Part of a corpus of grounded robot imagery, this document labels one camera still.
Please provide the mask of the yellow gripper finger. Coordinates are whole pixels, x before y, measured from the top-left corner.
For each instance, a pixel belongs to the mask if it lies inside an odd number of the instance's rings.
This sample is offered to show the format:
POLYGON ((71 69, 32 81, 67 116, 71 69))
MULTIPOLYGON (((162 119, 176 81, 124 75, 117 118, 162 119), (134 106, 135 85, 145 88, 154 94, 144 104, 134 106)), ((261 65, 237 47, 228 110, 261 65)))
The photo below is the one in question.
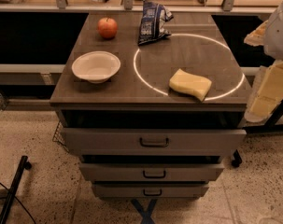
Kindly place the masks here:
POLYGON ((274 62, 267 68, 258 96, 275 102, 283 99, 283 62, 274 62))
POLYGON ((266 118, 273 113, 276 107, 275 100, 258 96, 253 100, 249 112, 257 117, 266 118))

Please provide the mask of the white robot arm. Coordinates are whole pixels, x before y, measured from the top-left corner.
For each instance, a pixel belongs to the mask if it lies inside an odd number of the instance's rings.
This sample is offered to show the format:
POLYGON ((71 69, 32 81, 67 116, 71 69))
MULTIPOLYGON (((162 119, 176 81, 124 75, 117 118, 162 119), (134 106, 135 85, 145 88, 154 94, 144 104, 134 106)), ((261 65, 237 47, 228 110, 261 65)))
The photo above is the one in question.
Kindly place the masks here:
POLYGON ((254 47, 263 46, 264 53, 275 59, 266 69, 247 111, 250 119, 260 121, 268 118, 283 100, 283 2, 244 42, 254 47))

